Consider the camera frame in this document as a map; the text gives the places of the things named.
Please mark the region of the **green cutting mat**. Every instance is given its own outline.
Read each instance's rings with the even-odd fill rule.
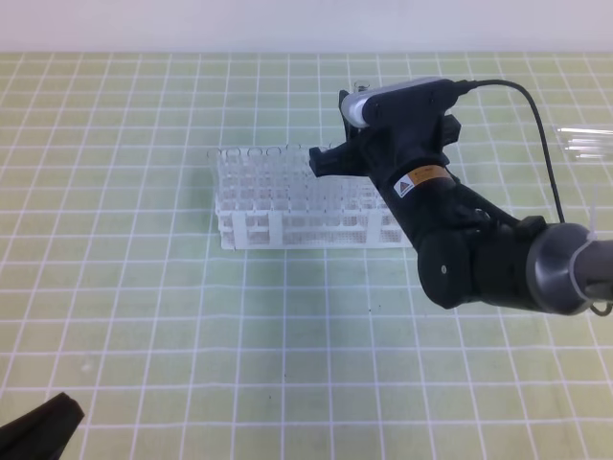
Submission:
[[[526,85],[569,220],[613,238],[613,56],[0,55],[0,425],[59,391],[67,459],[613,458],[613,322],[420,289],[411,250],[224,252],[206,150],[342,140],[337,91],[444,75]],[[530,109],[462,98],[452,171],[553,219]]]

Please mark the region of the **black cable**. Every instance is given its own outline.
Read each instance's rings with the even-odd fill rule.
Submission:
[[[471,89],[478,88],[480,86],[507,86],[509,88],[516,89],[528,100],[528,104],[533,111],[534,119],[536,120],[536,126],[538,127],[538,134],[540,136],[540,142],[543,146],[543,154],[545,155],[545,165],[547,166],[547,174],[549,175],[549,182],[554,193],[554,202],[556,203],[557,217],[560,222],[564,222],[564,211],[562,210],[562,203],[559,199],[559,192],[557,191],[556,177],[554,176],[554,168],[552,167],[552,159],[549,154],[549,148],[547,147],[547,137],[545,137],[545,129],[543,128],[543,122],[540,119],[538,108],[534,102],[533,97],[528,90],[521,84],[514,83],[507,80],[475,80],[475,81],[458,81],[460,87],[463,88],[461,94],[465,94]]]
[[[613,311],[613,302],[609,302],[608,304],[606,304],[604,310],[598,310],[594,305],[590,307],[590,310],[597,316],[608,316]]]

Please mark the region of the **white grid line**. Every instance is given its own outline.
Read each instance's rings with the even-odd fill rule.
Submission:
[[[198,79],[200,75],[200,62],[201,62],[201,58],[199,57],[198,58],[198,68],[196,70],[196,75],[195,75],[196,80]],[[193,85],[192,108],[190,110],[188,130],[190,127],[192,127],[192,123],[193,123],[193,110],[195,107],[195,89],[196,89],[196,83],[194,83]],[[186,142],[185,142],[185,146],[183,150],[183,158],[181,162],[182,165],[185,164],[186,156],[187,156],[187,138],[186,138]],[[213,219],[210,218],[209,219],[209,233],[211,233],[212,231],[213,231]],[[211,239],[208,238],[207,248],[205,250],[205,255],[204,255],[204,267],[202,269],[202,280],[201,280],[202,286],[200,287],[200,299],[199,299],[200,303],[198,305],[198,316],[197,316],[197,322],[195,325],[195,334],[194,334],[194,339],[193,339],[193,354],[192,354],[192,368],[191,368],[192,371],[190,373],[190,386],[188,388],[188,397],[187,397],[186,404],[185,404],[185,417],[183,419],[184,421],[183,429],[181,430],[181,447],[179,450],[179,460],[183,459],[184,450],[185,450],[185,437],[187,434],[187,426],[190,421],[190,409],[192,406],[192,394],[193,394],[193,386],[194,386],[194,379],[195,379],[196,363],[197,363],[197,358],[198,358],[197,350],[198,350],[198,345],[200,344],[200,325],[201,325],[201,318],[204,316],[204,292],[205,292],[205,286],[206,286],[204,283],[204,280],[206,279],[207,271],[209,267],[210,248],[211,248]]]
[[[575,98],[575,94],[571,88],[571,85],[568,83],[568,80],[566,79],[566,77],[564,76],[564,73],[562,72],[562,69],[559,65],[559,61],[557,60],[557,58],[554,58],[554,61],[556,63],[557,68],[560,71],[560,75],[562,76],[562,79],[564,80],[564,84],[566,85],[566,88],[569,90],[569,92],[571,93],[571,97],[573,98],[573,102],[577,105],[578,107],[578,111],[579,111],[579,116],[581,118],[581,122],[586,126],[586,120],[585,120],[585,116],[583,115],[583,111],[581,110],[581,106],[577,103],[577,99]],[[588,68],[591,69],[591,67],[589,67],[589,62],[586,61],[586,65],[588,66]],[[590,74],[592,74],[592,77],[594,78],[594,81],[598,84],[598,79],[593,75],[593,73],[590,71]],[[608,179],[609,184],[611,185],[611,190],[613,190],[613,179],[611,178],[611,174],[609,173],[607,168],[602,168],[604,170],[604,173],[606,174],[606,177]],[[575,178],[575,174],[574,172],[571,170],[571,174],[573,176],[573,178]],[[585,209],[589,209],[587,206],[587,200],[585,199],[584,195],[583,195],[583,191],[581,190],[581,188],[579,187],[579,181],[577,180],[577,192],[579,193],[579,197],[581,199],[581,203],[584,205]],[[594,193],[596,193],[596,184],[594,184]],[[596,209],[596,206],[593,208],[593,212],[598,213],[598,210]],[[592,216],[591,217],[594,221],[596,221],[596,216]],[[590,316],[588,315],[584,315],[584,319],[585,322],[587,324],[587,328],[590,332],[590,335],[592,336],[592,340],[594,342],[594,345],[596,347],[598,347],[598,340],[596,339],[596,334],[594,333],[594,328],[592,327],[592,322],[590,321]],[[613,381],[611,381],[611,377],[609,375],[608,369],[606,367],[606,363],[604,362],[604,358],[602,357],[602,351],[599,348],[596,348],[596,352],[598,353],[598,359],[601,362],[601,366],[602,366],[602,370],[604,372],[604,376],[606,377],[606,380],[608,381],[608,387],[609,387],[609,391],[611,392],[611,394],[613,395]]]
[[[442,71],[442,67],[441,67],[441,60],[439,59],[439,55],[437,55],[437,66],[439,68],[439,74],[442,75],[443,71]],[[477,422],[477,431],[479,432],[479,442],[481,444],[481,453],[483,455],[484,460],[488,459],[488,452],[486,450],[486,442],[484,439],[484,435],[483,435],[483,430],[481,428],[481,418],[479,417],[479,408],[477,407],[477,398],[475,397],[475,390],[472,386],[472,378],[470,375],[470,368],[468,366],[468,357],[466,355],[466,349],[465,349],[465,344],[464,344],[464,337],[462,335],[462,325],[460,323],[460,318],[458,315],[458,311],[457,309],[455,309],[453,311],[455,319],[456,319],[456,324],[458,326],[458,334],[460,337],[460,349],[462,350],[462,356],[464,359],[464,366],[465,366],[465,371],[466,371],[466,377],[468,379],[468,387],[470,389],[470,398],[472,401],[472,409],[474,411],[475,414],[475,421]]]
[[[169,62],[167,63],[167,67],[166,67],[166,75],[164,77],[164,88],[166,88],[166,85],[168,84],[168,80],[169,80],[169,75],[170,75],[170,59]],[[155,125],[158,126],[160,121],[160,112],[159,110],[156,112],[155,115]],[[145,174],[143,174],[143,183],[141,185],[141,191],[139,192],[139,196],[138,196],[138,203],[139,205],[137,206],[137,208],[140,208],[140,203],[141,203],[141,199],[143,198],[143,191],[145,189],[145,177],[147,177],[147,170],[148,170],[148,165],[151,162],[151,153],[153,151],[153,139],[154,137],[151,136],[151,144],[149,146],[148,149],[148,155],[147,155],[147,163],[145,165]],[[181,177],[183,175],[183,169],[180,170],[179,172],[179,183],[181,183]],[[181,188],[177,187],[176,189],[176,193],[174,195],[174,207],[176,208],[178,202],[179,202],[179,192],[180,192]],[[136,219],[138,218],[138,213],[136,214],[136,216],[134,217],[134,220],[136,221]],[[170,233],[169,233],[169,237],[168,237],[168,241],[167,241],[167,248],[166,248],[166,261],[163,264],[163,268],[162,268],[162,278],[161,278],[161,283],[162,285],[166,282],[166,274],[167,274],[167,267],[168,267],[168,258],[169,258],[169,254],[170,254],[170,240],[171,240],[171,236],[174,230],[174,225],[176,223],[176,213],[172,213],[172,222],[170,224]],[[122,280],[125,276],[125,271],[122,274]],[[155,306],[155,314],[153,316],[153,325],[151,328],[151,338],[149,340],[149,351],[151,351],[153,349],[153,344],[155,343],[155,335],[157,333],[157,320],[158,320],[158,316],[160,314],[160,306],[162,305],[162,289],[159,290],[158,292],[158,297],[157,297],[157,302],[156,302],[156,306]],[[147,362],[145,363],[145,372],[143,374],[143,385],[147,384],[147,380],[148,380],[148,375],[149,375],[149,367],[151,364],[151,353],[149,353],[147,355]],[[132,437],[132,447],[130,449],[130,459],[134,458],[134,452],[136,451],[136,444],[137,444],[137,439],[138,439],[138,432],[139,432],[139,428],[138,428],[138,424],[141,422],[141,417],[143,416],[143,404],[145,402],[145,388],[141,389],[141,396],[139,398],[138,401],[138,409],[136,412],[136,429],[134,430],[133,433],[133,437]]]
[[[72,88],[72,85],[73,85],[73,84],[74,84],[74,82],[75,82],[75,76],[77,75],[77,72],[78,72],[78,70],[79,70],[79,68],[80,68],[80,66],[81,66],[81,63],[82,63],[82,55],[81,55],[81,59],[79,60],[79,62],[78,62],[78,64],[77,64],[77,66],[75,67],[75,74],[74,74],[74,75],[73,75],[73,77],[72,77],[72,80],[71,80],[71,83],[70,83],[70,88]],[[110,60],[109,60],[109,61],[106,63],[106,70],[105,70],[104,77],[106,77],[106,74],[108,73],[108,69],[110,68],[110,66],[111,66],[111,59],[110,59]],[[102,83],[101,83],[100,88],[99,88],[99,90],[98,90],[98,92],[97,92],[97,94],[96,94],[96,102],[95,102],[95,104],[96,104],[96,103],[98,102],[98,100],[100,99],[100,95],[101,95],[101,93],[102,93]],[[70,89],[68,89],[68,90],[66,91],[66,96],[65,96],[65,98],[64,98],[64,103],[66,103],[66,100],[68,99],[68,95],[69,95],[69,94],[70,94]],[[92,119],[93,119],[93,112],[92,112],[92,115],[90,116],[90,118],[89,118],[89,120],[88,120],[88,124],[87,124],[87,127],[86,127],[86,129],[85,129],[85,132],[87,132],[87,131],[89,130],[89,127],[90,127],[90,125],[91,125],[91,121],[92,121]],[[73,166],[73,169],[72,169],[72,170],[71,170],[71,172],[70,172],[70,179],[68,180],[68,187],[66,188],[66,192],[64,193],[64,196],[63,196],[63,198],[62,198],[62,202],[61,202],[61,204],[59,205],[59,209],[60,209],[60,210],[63,210],[63,208],[64,208],[64,207],[65,207],[65,205],[66,205],[66,200],[67,200],[67,198],[68,198],[69,191],[71,190],[71,185],[72,185],[72,182],[73,182],[73,181],[74,181],[74,179],[75,179],[75,173],[76,173],[75,166],[76,166],[76,165],[79,163],[80,157],[81,157],[81,155],[82,155],[82,151],[83,151],[83,149],[81,148],[81,149],[79,150],[79,153],[77,154],[77,160],[75,160],[75,165]],[[57,214],[57,222],[56,222],[56,226],[57,226],[57,224],[58,224],[58,222],[59,222],[60,216],[61,216],[61,212]],[[48,243],[48,244],[49,244],[49,248],[50,248],[50,247],[51,247],[51,245],[53,244],[53,240],[54,240],[54,239],[53,239],[53,236],[52,236],[52,237],[49,239],[49,243]],[[86,254],[85,254],[84,259],[86,259],[86,258],[87,258],[87,254],[88,254],[88,252],[86,251]],[[43,264],[43,265],[45,265],[45,263],[47,263],[48,261],[49,261],[49,255],[48,255],[48,254],[46,254],[46,257],[43,259],[43,263],[42,263],[42,264]],[[78,278],[78,280],[77,280],[77,286],[79,286],[79,285],[80,285],[80,282],[81,282],[81,280],[82,280],[82,276],[83,276],[84,267],[85,267],[85,264],[83,264],[83,263],[81,262],[81,268],[80,268],[80,271],[79,271],[79,278]],[[66,335],[68,334],[69,319],[70,319],[70,317],[72,316],[72,313],[73,313],[73,311],[74,311],[74,308],[75,308],[75,302],[76,302],[76,300],[77,300],[77,294],[75,293],[75,294],[73,295],[73,298],[71,299],[71,303],[70,303],[70,307],[69,307],[69,309],[68,309],[68,312],[66,313],[66,322],[64,323],[64,327],[63,327],[63,329],[62,329],[61,339],[60,339],[60,341],[59,341],[59,347],[58,347],[58,349],[57,349],[58,353],[57,353],[57,355],[56,355],[56,359],[54,360],[54,368],[53,368],[53,370],[52,370],[52,372],[51,372],[51,377],[49,378],[49,388],[47,388],[47,393],[45,394],[45,400],[48,400],[48,399],[49,399],[49,397],[51,396],[51,385],[53,384],[53,382],[54,382],[54,380],[55,380],[55,378],[56,378],[57,365],[59,364],[59,354],[61,353],[61,351],[62,351],[62,350],[63,350],[63,348],[64,348],[64,343],[65,343],[65,340],[66,340]]]
[[[328,366],[328,423],[329,423],[329,449],[330,460],[336,459],[336,448],[334,446],[334,406],[332,399],[332,341],[330,339],[330,307],[328,290],[328,250],[324,249],[324,285],[326,299],[326,364]]]
[[[595,386],[600,387],[606,384],[606,381],[583,381],[583,380],[527,380],[521,383],[522,387],[534,387],[534,386],[545,386],[545,387],[555,387],[560,386],[563,382],[566,381],[574,386]],[[373,388],[372,382],[332,382],[332,388]],[[424,385],[419,381],[383,381],[380,384],[381,388],[422,388]],[[285,385],[287,388],[328,388],[328,383],[287,383]],[[473,386],[475,387],[485,387],[485,388],[509,388],[515,387],[516,383],[514,381],[475,381],[473,382]],[[238,388],[265,388],[265,389],[282,389],[282,383],[240,383]],[[427,381],[425,383],[425,387],[454,387],[454,388],[468,388],[467,381]],[[45,392],[45,386],[14,386],[7,387],[7,391],[10,392]],[[190,388],[229,388],[235,389],[237,386],[234,383],[175,383],[175,384],[155,384],[155,385],[104,385],[104,386],[53,386],[54,390],[57,391],[92,391],[94,389],[99,390],[111,390],[111,391],[128,391],[128,390],[138,390],[139,388],[145,388],[146,390],[189,390]],[[563,420],[571,420],[574,421],[574,417],[562,418]],[[578,417],[578,420],[612,420],[613,417]],[[551,418],[547,420],[559,420],[559,418]],[[378,421],[369,421],[370,424],[374,426],[378,426]]]
[[[467,63],[467,66],[468,66],[468,72],[470,74],[470,78],[472,80],[474,80],[474,75],[472,73],[472,68],[470,66],[470,61],[469,61],[469,59],[467,57],[466,57],[466,63]],[[486,120],[487,119],[486,112],[483,109],[483,106],[481,107],[481,113],[483,115],[484,120]],[[489,124],[486,124],[486,130],[488,132],[489,141],[491,142],[491,149],[492,149],[492,151],[494,153],[494,158],[496,159],[495,161],[497,163],[496,164],[496,169],[498,170],[498,178],[500,179],[500,183],[502,184],[502,188],[505,191],[505,197],[507,198],[507,205],[509,207],[511,207],[511,211],[513,211],[514,207],[512,205],[511,194],[509,193],[509,189],[507,188],[507,185],[505,184],[505,177],[502,174],[502,170],[501,170],[501,167],[500,167],[500,164],[499,164],[499,161],[498,161],[499,160],[498,150],[496,149],[496,143],[494,142],[494,139],[491,136],[491,130],[489,129]],[[525,139],[525,134],[524,134],[523,129],[521,129],[521,133],[522,133],[522,137],[524,137],[524,139]],[[505,339],[505,344],[507,345],[507,347],[509,347],[509,339],[507,338],[507,332],[505,330],[505,323],[503,321],[500,309],[498,309],[498,317],[499,317],[499,321],[500,321],[500,326],[502,328],[502,333],[503,333],[503,336],[504,336],[504,339]],[[516,372],[516,369],[515,369],[515,365],[514,365],[514,363],[512,361],[511,350],[509,350],[509,358],[511,360],[511,369],[513,370],[513,377],[515,378],[516,381],[519,381],[519,378],[517,376],[517,372]],[[528,419],[528,412],[526,410],[526,402],[524,401],[524,395],[521,393],[521,391],[519,389],[519,386],[517,386],[517,393],[519,394],[519,399],[521,401],[522,410],[524,411],[524,418]],[[534,458],[536,460],[538,460],[538,452],[536,450],[536,443],[534,442],[533,431],[532,431],[532,429],[531,429],[531,427],[529,425],[526,425],[526,428],[527,428],[527,431],[528,431],[528,437],[530,439],[530,447],[532,449],[533,456],[534,456]]]
[[[138,71],[140,69],[140,66],[141,66],[141,61],[139,61],[136,64],[136,71],[134,73],[134,78],[132,79],[132,88],[134,88],[134,86],[136,84],[136,76],[138,75]],[[125,110],[124,114],[123,114],[123,123],[125,123],[126,117],[127,117],[127,110]],[[118,139],[118,142],[117,142],[117,145],[115,146],[115,149],[113,150],[113,157],[112,157],[112,160],[111,160],[111,164],[115,163],[115,161],[117,159],[117,153],[118,153],[118,151],[120,149],[120,144],[119,144],[120,136],[118,136],[117,139]],[[108,171],[108,173],[106,175],[106,178],[104,179],[104,184],[108,184],[108,181],[110,180],[110,176],[111,176],[111,170],[109,169],[109,171]],[[143,174],[143,183],[145,183],[145,177],[146,177],[146,175]],[[106,191],[106,189],[102,190],[102,194],[101,194],[101,197],[100,197],[99,209],[102,207],[102,201],[103,201],[103,198],[104,198],[104,195],[105,195],[105,191]],[[98,224],[98,221],[100,220],[100,215],[101,215],[100,213],[97,213],[96,216],[94,217],[94,223],[92,225],[92,235],[90,236],[90,238],[92,240],[93,240],[93,234],[94,234],[95,228],[96,228],[96,226]],[[120,280],[123,280],[123,278],[124,278],[126,261],[127,261],[127,257],[128,257],[128,254],[129,254],[130,243],[131,243],[131,240],[129,238],[131,238],[131,235],[134,233],[134,230],[136,228],[136,220],[137,220],[136,216],[134,216],[134,218],[132,220],[130,234],[128,235],[128,243],[127,243],[127,248],[125,250],[125,257],[124,257],[124,262],[123,262],[123,265],[122,265],[122,273],[120,275]],[[118,289],[115,289],[113,308],[112,308],[111,313],[110,313],[110,320],[109,320],[109,323],[108,323],[108,328],[106,330],[106,336],[104,338],[104,346],[103,346],[103,349],[102,349],[101,361],[100,361],[100,364],[99,364],[99,367],[98,367],[98,374],[96,375],[96,388],[94,388],[94,393],[92,395],[92,399],[91,399],[91,403],[90,403],[90,407],[91,407],[90,413],[87,416],[86,421],[85,421],[85,431],[83,433],[83,440],[82,440],[81,449],[80,449],[80,453],[79,453],[79,460],[83,460],[84,455],[85,455],[85,449],[87,447],[87,438],[88,438],[88,435],[89,435],[89,427],[91,426],[92,417],[93,417],[93,414],[94,414],[96,398],[98,396],[98,387],[100,386],[100,382],[101,382],[101,379],[102,379],[102,369],[104,367],[104,361],[105,361],[105,358],[106,358],[106,352],[108,350],[108,346],[109,346],[110,338],[111,338],[111,333],[112,333],[112,330],[113,330],[113,318],[115,317],[115,314],[116,314],[116,311],[117,311],[117,308],[118,308],[118,305],[119,305],[119,295],[120,295],[120,291]]]
[[[286,385],[286,349],[287,349],[287,251],[284,251],[284,310],[283,342],[281,356],[281,460],[285,459],[285,385]]]
[[[407,59],[406,61],[407,67],[408,67],[408,71],[409,71],[409,78],[412,79],[412,74],[411,74],[411,63],[409,61],[409,59]],[[423,370],[423,358],[421,355],[421,351],[423,350],[423,348],[420,345],[420,334],[419,334],[419,329],[418,329],[418,323],[416,320],[416,315],[415,315],[415,300],[413,298],[413,290],[410,288],[411,286],[411,278],[409,276],[409,261],[413,262],[415,261],[415,257],[411,257],[410,259],[407,257],[407,250],[406,249],[402,249],[403,252],[403,261],[404,261],[404,273],[406,276],[406,286],[407,286],[407,292],[409,295],[409,303],[411,304],[411,316],[412,316],[412,324],[413,324],[413,331],[415,332],[415,345],[416,345],[416,349],[418,352],[418,364],[420,367],[420,387],[421,387],[421,396],[423,397],[423,404],[424,404],[424,409],[425,409],[425,418],[427,420],[428,423],[428,436],[430,438],[430,450],[432,451],[432,460],[437,460],[437,449],[436,449],[436,443],[434,440],[434,430],[433,425],[432,425],[432,417],[430,415],[430,401],[428,399],[428,392],[427,392],[427,388],[426,388],[426,382],[425,382],[425,373]]]
[[[51,56],[49,57],[49,60],[47,61],[47,64],[45,65],[45,70],[44,70],[44,72],[43,72],[43,75],[42,75],[42,77],[40,78],[40,81],[38,82],[38,86],[36,87],[36,89],[40,89],[40,86],[41,86],[41,85],[42,85],[42,83],[44,82],[44,80],[45,80],[45,76],[47,75],[47,72],[49,71],[49,68],[51,67],[51,63],[52,63],[52,61],[53,61],[53,55],[51,55]],[[31,110],[32,110],[32,106],[30,105],[30,106],[28,107],[28,112],[30,112]],[[16,143],[16,142],[17,142],[17,140],[19,139],[19,136],[20,136],[20,135],[21,135],[21,131],[20,131],[20,130],[18,130],[18,131],[17,131],[17,134],[16,134],[16,136],[15,136],[15,143]],[[14,153],[14,149],[11,149],[11,151],[9,152],[9,157],[12,157],[12,154],[13,154],[13,153]],[[42,164],[43,164],[43,162],[44,162],[44,158],[45,158],[46,153],[47,153],[47,150],[45,150],[45,151],[43,152],[43,155],[42,155],[42,157],[41,157],[41,159],[40,159],[40,162],[39,162],[39,164],[38,164],[38,167],[37,167],[37,169],[36,169],[36,171],[35,171],[35,173],[34,173],[34,178],[38,177],[38,175],[40,174],[40,171],[41,171],[41,169],[42,169]],[[3,171],[1,172],[0,177],[4,177],[4,172],[5,172],[5,170],[3,170]],[[24,202],[24,204],[25,204],[25,203],[27,203],[27,202],[28,202],[28,200],[30,200],[30,196],[32,195],[32,191],[33,191],[33,189],[34,189],[34,187],[32,187],[32,188],[31,188],[31,189],[28,191],[28,193],[27,193],[27,195],[26,195],[26,201]],[[8,245],[8,247],[7,247],[7,251],[6,251],[5,255],[4,255],[4,257],[2,258],[2,263],[0,264],[0,276],[1,276],[1,275],[4,273],[4,269],[5,269],[5,266],[6,266],[6,265],[5,265],[5,263],[6,263],[6,259],[7,259],[8,255],[9,255],[9,252],[11,251],[11,248],[12,248],[12,243],[13,243],[13,241],[14,241],[14,237],[15,237],[15,235],[16,235],[16,233],[17,233],[17,228],[19,227],[19,224],[20,224],[20,222],[21,222],[21,220],[22,220],[22,219],[23,219],[23,214],[19,214],[19,217],[17,218],[17,223],[15,224],[15,228],[14,228],[14,230],[13,230],[13,232],[12,232],[12,238],[9,240],[9,245]],[[55,222],[55,225],[54,225],[54,230],[55,230],[55,229],[57,229],[57,223],[58,223],[58,221],[59,221],[59,218],[56,218],[56,222]],[[48,242],[48,244],[47,244],[47,248],[46,248],[46,250],[45,250],[45,256],[46,256],[46,255],[49,253],[50,248],[51,248],[51,241],[49,241],[49,242]],[[29,312],[29,311],[30,311],[30,309],[32,308],[32,301],[33,301],[33,299],[34,299],[34,293],[35,293],[36,288],[38,287],[38,284],[40,283],[40,279],[41,279],[41,277],[42,277],[43,267],[44,267],[44,264],[45,264],[45,259],[46,259],[46,258],[45,258],[45,256],[43,256],[42,264],[40,265],[40,267],[39,267],[39,269],[38,269],[38,271],[37,271],[37,273],[36,273],[36,280],[34,281],[34,290],[33,290],[33,291],[30,293],[30,299],[29,299],[29,301],[28,301],[28,307],[26,308],[26,312],[24,313],[24,316],[23,316],[23,321],[21,322],[21,325],[19,326],[19,331],[18,331],[18,333],[17,333],[17,338],[15,339],[15,342],[14,342],[14,345],[13,345],[13,353],[15,353],[15,352],[17,351],[17,348],[19,347],[19,343],[21,342],[21,337],[23,336],[23,332],[24,332],[24,329],[25,329],[25,326],[26,326],[26,323],[25,323],[25,318],[27,317],[28,312]],[[4,376],[4,378],[2,379],[2,385],[0,386],[0,399],[1,399],[1,398],[2,398],[2,396],[4,395],[4,390],[5,390],[5,388],[6,388],[7,384],[8,384],[8,382],[9,382],[9,375],[11,374],[11,369],[12,369],[12,365],[13,365],[13,363],[14,363],[14,356],[11,356],[11,358],[10,358],[10,360],[9,360],[9,364],[7,365],[7,372],[6,372],[6,375],[5,375],[5,376]]]
[[[376,61],[377,71],[379,73],[379,85],[381,85],[381,69],[379,66],[379,61],[377,58]],[[371,303],[371,289],[370,289],[370,278],[368,274],[368,259],[366,257],[366,251],[363,253],[364,255],[364,273],[366,278],[366,296],[367,296],[367,305],[369,312],[369,327],[371,332],[371,349],[373,355],[373,377],[375,379],[375,403],[376,403],[376,417],[379,421],[379,439],[380,439],[380,451],[381,451],[381,460],[385,460],[387,457],[385,456],[385,436],[383,434],[383,416],[381,413],[381,391],[379,387],[379,376],[378,376],[378,365],[376,362],[376,352],[375,352],[375,326],[373,324],[373,315],[372,315],[372,303]]]
[[[531,66],[529,61],[528,61],[528,68],[530,68],[531,71],[532,71],[532,66]],[[541,99],[542,99],[542,94],[540,93],[538,88],[537,88],[537,92],[541,96]],[[550,110],[549,106],[546,105],[544,102],[543,102],[542,106],[545,107],[545,110],[547,111],[549,119],[553,120],[552,113],[551,113],[551,110]],[[575,180],[575,182],[577,184],[577,179],[575,178],[575,174],[573,173],[572,169],[571,169],[571,175],[573,176],[573,179]],[[550,342],[551,342],[552,345],[555,345],[556,343],[554,342],[554,335],[552,334],[551,326],[549,324],[549,320],[548,320],[547,317],[545,317],[545,321],[544,322],[545,322],[545,329],[547,331],[547,335],[549,336]],[[554,347],[554,359],[556,360],[556,367],[557,367],[557,370],[559,371],[559,374],[561,376],[564,376],[564,373],[562,371],[562,365],[561,365],[561,363],[559,361],[559,356],[557,355],[556,347]],[[563,387],[564,387],[564,393],[566,395],[566,399],[568,400],[568,404],[569,404],[569,406],[571,408],[571,413],[572,413],[573,417],[575,418],[575,427],[577,428],[577,432],[578,432],[578,435],[579,435],[579,440],[581,442],[581,448],[583,450],[583,455],[585,456],[585,458],[589,458],[589,453],[587,451],[587,445],[586,445],[585,439],[583,437],[583,430],[581,428],[579,420],[577,419],[577,410],[575,409],[575,405],[574,405],[573,400],[571,398],[570,392],[568,390],[568,385],[566,384],[566,382],[563,383]]]

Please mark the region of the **black robotic arm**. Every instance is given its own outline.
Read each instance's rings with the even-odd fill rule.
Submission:
[[[447,169],[443,147],[458,140],[461,125],[445,112],[485,84],[505,84],[529,98],[560,223],[541,216],[518,220]],[[347,142],[325,152],[311,149],[310,167],[318,177],[370,177],[418,252],[421,285],[433,302],[451,309],[483,301],[567,315],[595,301],[613,303],[613,241],[589,241],[587,229],[564,223],[542,124],[523,87],[501,80],[415,80],[341,91],[339,108]]]

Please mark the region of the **table surface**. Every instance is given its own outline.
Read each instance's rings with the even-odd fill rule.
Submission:
[[[613,458],[613,322],[428,301],[410,249],[220,249],[207,148],[342,140],[337,91],[533,91],[566,217],[613,237],[613,56],[0,55],[0,425],[65,391],[66,459]],[[463,97],[466,183],[554,219],[530,109]]]

